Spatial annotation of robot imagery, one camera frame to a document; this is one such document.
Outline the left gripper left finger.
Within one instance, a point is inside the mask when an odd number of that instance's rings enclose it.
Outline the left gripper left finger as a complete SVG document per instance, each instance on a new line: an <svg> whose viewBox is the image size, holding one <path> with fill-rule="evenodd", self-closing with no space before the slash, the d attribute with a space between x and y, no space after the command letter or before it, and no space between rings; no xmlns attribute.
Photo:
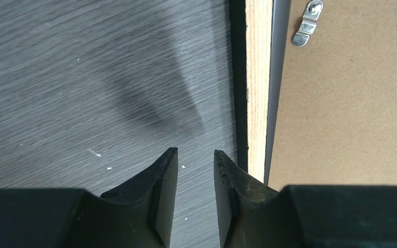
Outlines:
<svg viewBox="0 0 397 248"><path fill-rule="evenodd" d="M85 189L0 189L0 247L169 247L176 148L124 183Z"/></svg>

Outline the brown backing board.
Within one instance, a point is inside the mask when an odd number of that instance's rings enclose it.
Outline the brown backing board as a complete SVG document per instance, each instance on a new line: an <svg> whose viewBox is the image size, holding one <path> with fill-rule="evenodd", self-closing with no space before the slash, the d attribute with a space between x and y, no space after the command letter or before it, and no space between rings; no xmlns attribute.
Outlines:
<svg viewBox="0 0 397 248"><path fill-rule="evenodd" d="M269 186L397 185L397 1L292 1Z"/></svg>

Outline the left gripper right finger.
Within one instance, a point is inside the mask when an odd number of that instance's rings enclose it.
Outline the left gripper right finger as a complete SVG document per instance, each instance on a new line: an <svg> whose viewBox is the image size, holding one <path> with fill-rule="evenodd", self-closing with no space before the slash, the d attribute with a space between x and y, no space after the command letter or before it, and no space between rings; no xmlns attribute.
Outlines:
<svg viewBox="0 0 397 248"><path fill-rule="evenodd" d="M273 190L214 153L222 247L397 247L397 186Z"/></svg>

